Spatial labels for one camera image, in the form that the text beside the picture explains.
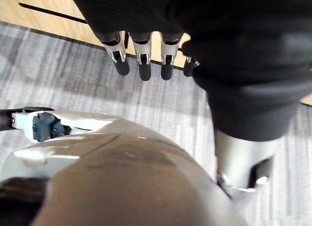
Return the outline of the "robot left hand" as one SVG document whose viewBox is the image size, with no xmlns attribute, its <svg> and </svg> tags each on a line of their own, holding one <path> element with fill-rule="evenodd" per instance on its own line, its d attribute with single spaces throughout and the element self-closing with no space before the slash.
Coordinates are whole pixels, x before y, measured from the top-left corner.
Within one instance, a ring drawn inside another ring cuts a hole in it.
<svg viewBox="0 0 312 226">
<path fill-rule="evenodd" d="M 234 200 L 268 161 L 312 91 L 312 0 L 73 0 L 95 35 L 187 33 L 214 125 L 217 182 Z"/>
</svg>

